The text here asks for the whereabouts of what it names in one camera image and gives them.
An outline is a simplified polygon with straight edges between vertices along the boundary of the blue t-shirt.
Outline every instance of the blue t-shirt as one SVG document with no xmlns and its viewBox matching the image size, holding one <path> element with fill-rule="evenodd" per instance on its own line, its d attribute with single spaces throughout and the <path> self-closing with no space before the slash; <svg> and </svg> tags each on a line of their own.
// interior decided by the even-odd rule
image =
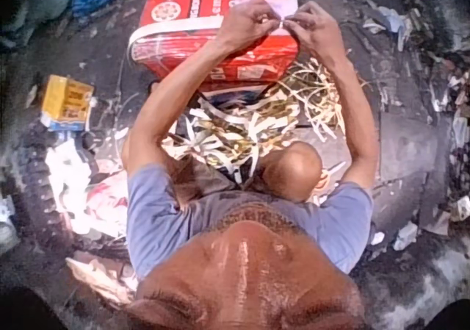
<svg viewBox="0 0 470 330">
<path fill-rule="evenodd" d="M 356 183 L 340 184 L 320 207 L 241 190 L 212 193 L 181 211 L 165 168 L 147 165 L 129 179 L 127 243 L 137 276 L 146 277 L 188 240 L 240 204 L 261 202 L 304 229 L 340 270 L 361 257 L 372 218 L 372 200 Z"/>
</svg>

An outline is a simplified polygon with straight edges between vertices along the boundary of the t-shirt sleeve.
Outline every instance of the t-shirt sleeve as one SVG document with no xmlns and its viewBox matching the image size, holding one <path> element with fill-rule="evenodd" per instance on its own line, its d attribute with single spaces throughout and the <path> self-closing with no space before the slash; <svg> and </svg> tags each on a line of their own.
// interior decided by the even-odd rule
<svg viewBox="0 0 470 330">
<path fill-rule="evenodd" d="M 191 214 L 182 213 L 165 168 L 147 165 L 128 181 L 127 244 L 137 276 L 155 266 L 188 241 Z"/>
<path fill-rule="evenodd" d="M 369 239 L 372 200 L 356 183 L 341 183 L 316 212 L 317 242 L 330 260 L 349 273 Z"/>
</svg>

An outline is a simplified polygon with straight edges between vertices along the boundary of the concrete floor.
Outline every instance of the concrete floor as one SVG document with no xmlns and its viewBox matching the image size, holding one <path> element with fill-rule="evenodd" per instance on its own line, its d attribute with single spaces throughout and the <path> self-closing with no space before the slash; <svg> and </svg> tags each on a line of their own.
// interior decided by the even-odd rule
<svg viewBox="0 0 470 330">
<path fill-rule="evenodd" d="M 410 219 L 414 218 L 418 222 L 421 218 L 429 216 L 435 205 L 445 200 L 449 120 L 438 118 L 430 107 L 430 94 L 423 85 L 427 81 L 424 65 L 416 60 L 418 50 L 408 43 L 406 50 L 400 53 L 397 51 L 397 42 L 393 36 L 386 33 L 372 35 L 362 30 L 363 15 L 373 14 L 365 0 L 316 1 L 339 21 L 346 46 L 350 49 L 350 59 L 354 62 L 361 78 L 369 83 L 364 89 L 372 105 L 381 144 L 387 148 L 383 150 L 381 168 L 373 190 L 376 203 L 374 221 L 379 230 L 386 233 L 386 239 L 381 245 L 371 248 L 367 256 L 387 245 L 394 238 L 395 232 Z M 394 8 L 400 14 L 404 13 L 400 0 L 373 1 L 379 5 Z M 24 130 L 31 118 L 39 113 L 37 107 L 23 110 L 26 94 L 37 72 L 44 76 L 49 74 L 71 76 L 79 81 L 93 84 L 96 88 L 95 95 L 102 99 L 112 99 L 115 96 L 120 64 L 125 57 L 127 41 L 129 35 L 137 27 L 140 10 L 144 3 L 145 0 L 116 0 L 106 15 L 88 25 L 72 21 L 63 35 L 58 38 L 54 36 L 54 33 L 59 21 L 52 22 L 37 30 L 30 44 L 8 59 L 7 71 L 10 74 L 10 84 L 7 88 L 6 106 L 2 114 L 2 124 L 6 130 L 2 131 L 0 140 L 4 165 L 8 164 L 11 148 L 19 133 Z M 137 12 L 124 17 L 133 9 Z M 111 25 L 111 20 L 116 20 L 115 25 Z M 133 97 L 126 111 L 122 112 L 116 120 L 117 129 L 128 126 L 135 119 L 145 100 L 146 87 L 151 80 L 153 80 L 153 75 L 149 71 L 142 66 L 132 65 L 125 61 L 121 103 Z M 389 98 L 393 100 L 392 103 L 382 103 L 380 89 L 387 90 Z M 105 121 L 97 126 L 98 117 L 92 118 L 93 131 L 106 137 L 112 129 L 114 118 L 105 118 Z M 429 133 L 429 137 L 424 142 L 419 138 L 422 132 Z M 343 137 L 338 140 L 329 140 L 322 145 L 311 130 L 298 129 L 297 133 L 300 138 L 319 149 L 324 158 L 325 167 L 349 160 Z M 406 144 L 403 144 L 403 138 L 406 138 Z M 115 158 L 116 148 L 120 144 L 122 143 L 105 142 L 96 151 L 97 158 Z M 435 172 L 434 184 L 425 184 L 430 171 Z M 337 177 L 333 179 L 339 179 L 340 176 L 341 172 L 337 173 Z M 432 196 L 434 200 L 430 202 L 428 196 Z M 422 236 L 419 243 L 404 253 L 386 253 L 372 262 L 367 262 L 364 257 L 364 263 L 357 268 L 354 275 L 368 304 L 368 318 L 377 326 L 377 329 L 403 329 L 405 325 L 419 318 L 428 321 L 447 301 L 457 296 L 457 292 L 451 295 L 446 294 L 446 297 L 442 297 L 440 293 L 444 292 L 443 285 L 450 290 L 460 287 L 460 282 L 469 268 L 468 260 L 462 259 L 464 255 L 462 250 L 466 252 L 469 246 L 464 235 L 465 233 L 461 232 L 461 235 L 449 241 L 436 239 L 430 235 Z M 429 248 L 430 243 L 433 245 L 432 250 Z M 419 255 L 423 254 L 423 251 L 430 252 L 429 259 L 413 257 L 412 250 L 415 249 L 416 254 Z M 60 305 L 62 299 L 67 294 L 70 295 L 68 291 L 72 292 L 75 287 L 73 280 L 70 280 L 70 274 L 63 269 L 62 260 L 51 258 L 49 261 L 51 264 L 47 264 L 48 256 L 33 253 L 34 260 L 38 260 L 39 263 L 46 262 L 47 265 L 37 268 L 36 262 L 31 265 L 26 264 L 24 270 L 18 272 L 15 265 L 21 264 L 21 260 L 26 255 L 29 255 L 28 249 L 22 245 L 8 260 L 2 260 L 1 268 L 6 268 L 3 274 L 7 275 L 8 279 L 14 279 L 12 273 L 25 273 L 28 276 L 21 276 L 18 281 L 32 283 L 46 299 Z M 456 260 L 455 270 L 441 268 L 440 272 L 435 271 L 442 264 L 439 260 L 452 258 Z M 48 273 L 54 270 L 51 269 L 51 265 L 56 265 L 57 270 L 61 270 L 63 279 L 68 280 L 63 287 L 62 285 L 59 287 L 64 290 L 61 293 L 62 296 L 59 296 L 56 291 L 49 291 L 47 287 L 47 280 L 50 283 L 50 278 L 55 275 Z M 391 272 L 390 265 L 394 265 L 397 269 Z M 419 269 L 418 273 L 411 271 L 410 268 L 413 265 Z M 34 285 L 35 282 L 32 280 L 36 279 L 36 275 L 41 275 L 46 281 Z M 402 280 L 400 282 L 403 292 L 406 293 L 405 297 L 397 295 L 397 290 L 394 290 L 397 280 Z M 407 291 L 408 283 L 413 283 L 416 287 Z M 87 299 L 85 303 L 95 302 L 86 294 L 77 294 L 75 298 Z M 104 323 L 96 317 L 95 312 L 86 314 L 84 317 L 78 316 L 78 318 L 84 318 L 86 321 L 93 320 L 104 326 L 106 321 L 116 316 L 112 313 L 106 314 L 108 315 L 105 316 L 107 318 L 103 320 Z M 396 323 L 396 318 L 399 317 L 395 315 L 398 314 L 402 316 L 401 323 Z"/>
</svg>

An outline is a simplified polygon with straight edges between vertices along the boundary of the dirty ground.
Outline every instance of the dirty ground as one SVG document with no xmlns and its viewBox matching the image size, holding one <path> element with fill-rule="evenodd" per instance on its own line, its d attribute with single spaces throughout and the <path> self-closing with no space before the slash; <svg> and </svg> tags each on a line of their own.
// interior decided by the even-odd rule
<svg viewBox="0 0 470 330">
<path fill-rule="evenodd" d="M 404 329 L 413 323 L 424 324 L 449 302 L 469 296 L 470 239 L 465 223 L 451 226 L 451 232 L 443 237 L 425 231 L 434 225 L 435 209 L 447 202 L 453 113 L 436 112 L 433 96 L 442 101 L 452 69 L 445 62 L 434 62 L 413 37 L 399 51 L 396 35 L 373 35 L 363 28 L 364 19 L 378 18 L 366 0 L 315 1 L 340 24 L 349 57 L 366 83 L 364 90 L 380 136 L 382 156 L 372 191 L 373 222 L 375 231 L 384 233 L 384 238 L 368 247 L 352 276 L 366 300 L 371 325 Z M 372 1 L 399 15 L 409 12 L 402 0 Z M 129 35 L 137 28 L 144 3 L 114 0 L 94 20 L 72 20 L 60 35 L 57 30 L 62 22 L 58 19 L 40 27 L 26 48 L 8 57 L 4 64 L 8 74 L 14 75 L 3 100 L 3 165 L 11 163 L 18 137 L 39 116 L 38 106 L 24 109 L 37 73 L 70 76 L 95 86 L 95 96 L 104 100 L 104 108 L 91 118 L 93 138 L 88 140 L 95 144 L 96 159 L 118 161 L 123 139 L 116 139 L 115 133 L 132 125 L 145 101 L 147 86 L 154 80 L 152 73 L 126 59 Z M 123 110 L 117 116 L 108 115 L 105 103 L 117 94 Z M 338 140 L 325 143 L 308 125 L 297 128 L 296 135 L 318 149 L 325 167 L 350 159 L 339 132 Z M 339 179 L 344 169 L 331 180 Z M 7 180 L 10 188 L 12 181 L 14 177 Z M 15 194 L 5 186 L 4 194 Z M 48 227 L 52 217 L 42 212 L 32 214 L 31 201 L 15 205 L 17 219 L 25 226 L 19 231 L 24 237 L 2 259 L 1 285 L 29 285 L 53 305 L 69 329 L 127 329 L 122 314 L 72 277 L 64 263 L 67 245 L 52 247 L 57 252 L 51 255 L 44 246 L 29 242 L 35 235 L 45 241 L 43 245 L 53 245 L 50 241 L 57 236 L 52 234 L 62 232 Z M 404 251 L 391 250 L 397 232 L 411 220 L 421 229 L 417 242 Z M 116 257 L 122 246 L 113 246 L 107 253 L 94 242 L 86 249 Z"/>
</svg>

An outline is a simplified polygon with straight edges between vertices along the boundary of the logo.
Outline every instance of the logo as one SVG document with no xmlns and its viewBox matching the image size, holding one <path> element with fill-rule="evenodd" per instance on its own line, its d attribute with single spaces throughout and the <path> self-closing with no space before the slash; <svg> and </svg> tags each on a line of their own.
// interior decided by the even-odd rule
<svg viewBox="0 0 470 330">
<path fill-rule="evenodd" d="M 152 19 L 157 23 L 176 19 L 181 13 L 181 7 L 174 1 L 164 1 L 152 9 Z"/>
</svg>

